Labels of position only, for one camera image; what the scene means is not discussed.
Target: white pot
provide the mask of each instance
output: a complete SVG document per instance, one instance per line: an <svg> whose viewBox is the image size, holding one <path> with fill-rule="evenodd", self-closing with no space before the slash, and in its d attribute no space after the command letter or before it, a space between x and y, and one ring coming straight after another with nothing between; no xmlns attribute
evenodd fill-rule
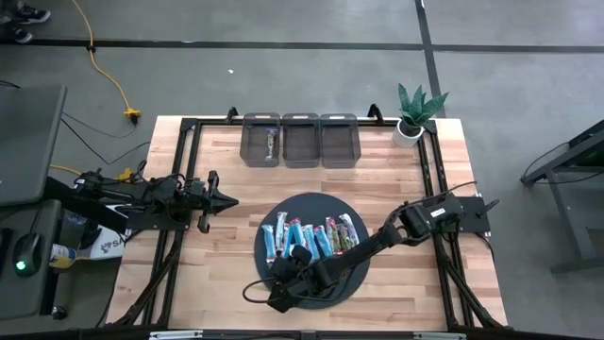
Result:
<svg viewBox="0 0 604 340"><path fill-rule="evenodd" d="M393 131L393 142L400 147L413 147L417 143L417 140L422 136L422 133L424 133L424 127L421 127L416 136L410 137L400 131L400 124L402 121L403 120L401 119L398 121L398 124L396 124L396 128Z"/></svg>

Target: desk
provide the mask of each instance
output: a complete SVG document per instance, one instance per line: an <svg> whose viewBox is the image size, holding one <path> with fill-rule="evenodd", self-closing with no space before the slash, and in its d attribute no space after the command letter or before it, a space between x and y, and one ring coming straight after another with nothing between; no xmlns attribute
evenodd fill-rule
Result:
<svg viewBox="0 0 604 340"><path fill-rule="evenodd" d="M171 172L182 117L158 117L149 149L147 178ZM461 121L436 120L449 187L472 180ZM362 157L354 169L248 168L239 157L241 127L203 127L195 175L217 170L219 189L240 204L210 220L209 234L185 233L180 255L171 329L441 331L446 329L436 259L431 242L395 246L372 258L367 277L347 301L329 309L292 309L280 314L266 305L242 298L243 287L259 278L253 244L263 216L280 201L305 192L337 196L361 216L369 232L381 227L386 215L403 201L425 195L417 148L402 149L391 142L392 130L362 127ZM191 145L189 134L185 150ZM181 172L186 170L188 151ZM433 187L438 188L435 177ZM460 188L470 196L473 186ZM156 231L144 231L128 242L109 306L108 322L122 316L148 283ZM493 259L475 235L460 237L468 284L493 315L505 324ZM158 290L163 297L163 287ZM268 297L262 285L250 289L254 298ZM452 289L456 315L460 298ZM161 298L156 301L159 314Z"/></svg>

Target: potted plant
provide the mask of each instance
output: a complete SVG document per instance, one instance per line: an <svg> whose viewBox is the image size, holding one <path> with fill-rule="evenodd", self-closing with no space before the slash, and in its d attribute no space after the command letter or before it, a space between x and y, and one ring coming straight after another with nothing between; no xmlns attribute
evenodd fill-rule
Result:
<svg viewBox="0 0 604 340"><path fill-rule="evenodd" d="M449 93L445 93L426 102L426 94L420 86L410 100L405 87L398 84L401 119L393 132L393 142L400 147L414 146L424 133L423 124L443 108L448 95Z"/></svg>

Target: candy bar wrapper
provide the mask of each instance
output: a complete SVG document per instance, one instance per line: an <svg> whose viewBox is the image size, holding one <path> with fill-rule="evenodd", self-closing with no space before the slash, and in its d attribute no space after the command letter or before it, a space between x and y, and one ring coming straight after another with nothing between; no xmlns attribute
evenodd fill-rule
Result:
<svg viewBox="0 0 604 340"><path fill-rule="evenodd" d="M304 232L304 238L306 239L306 249L310 250L310 261L315 262L321 258L319 255L319 248L317 248L316 242L314 242L314 234L312 233L312 225L306 225L302 227Z"/></svg>
<svg viewBox="0 0 604 340"><path fill-rule="evenodd" d="M287 217L286 212L277 212L277 229L275 230L275 249L277 255L281 255L283 252L283 231L285 228L285 218Z"/></svg>
<svg viewBox="0 0 604 340"><path fill-rule="evenodd" d="M277 139L277 130L275 128L269 128L267 133L267 146L268 146L268 154L266 155L266 160L271 160L275 157L275 143Z"/></svg>
<svg viewBox="0 0 604 340"><path fill-rule="evenodd" d="M295 218L290 222L290 229L294 230L294 242L297 245L302 247L306 247L306 239L304 238L304 233L302 232L302 225L300 224L300 219Z"/></svg>
<svg viewBox="0 0 604 340"><path fill-rule="evenodd" d="M285 239L285 248L283 249L281 257L287 259L292 255L292 248L294 247L294 228L290 228L290 225L286 224L285 229L287 230L287 239Z"/></svg>
<svg viewBox="0 0 604 340"><path fill-rule="evenodd" d="M271 264L277 257L275 253L275 239L273 238L273 226L263 225L264 245L266 246L266 262Z"/></svg>
<svg viewBox="0 0 604 340"><path fill-rule="evenodd" d="M338 230L338 236L340 237L340 245L342 246L342 251L347 251L352 247L350 243L350 239L348 238L348 230L345 225L337 225L336 229Z"/></svg>
<svg viewBox="0 0 604 340"><path fill-rule="evenodd" d="M350 238L350 243L352 246L356 246L359 244L359 235L357 235L357 231L355 230L355 226L352 224L352 219L347 213L341 214L340 219L344 222L344 225L348 229L348 238Z"/></svg>
<svg viewBox="0 0 604 340"><path fill-rule="evenodd" d="M323 228L323 226L318 226L317 228L315 228L314 236L316 236L317 242L319 243L319 247L323 249L323 253L325 254L325 256L333 256L331 245L329 244L327 234L325 233L325 228Z"/></svg>
<svg viewBox="0 0 604 340"><path fill-rule="evenodd" d="M338 230L336 229L336 221L332 217L327 217L325 222L326 227L329 230L328 235L331 235L329 238L331 250L334 254L340 255L342 254L342 245L340 244L340 237L338 236Z"/></svg>

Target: shoe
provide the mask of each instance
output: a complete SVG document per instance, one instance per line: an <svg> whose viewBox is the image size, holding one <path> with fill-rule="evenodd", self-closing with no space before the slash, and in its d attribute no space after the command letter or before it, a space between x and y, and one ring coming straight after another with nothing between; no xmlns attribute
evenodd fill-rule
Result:
<svg viewBox="0 0 604 340"><path fill-rule="evenodd" d="M13 23L8 24L8 34L17 43L29 43L34 38L31 33Z"/></svg>
<svg viewBox="0 0 604 340"><path fill-rule="evenodd" d="M50 18L50 10L38 10L29 5L23 6L14 13L15 22L27 24L41 24Z"/></svg>

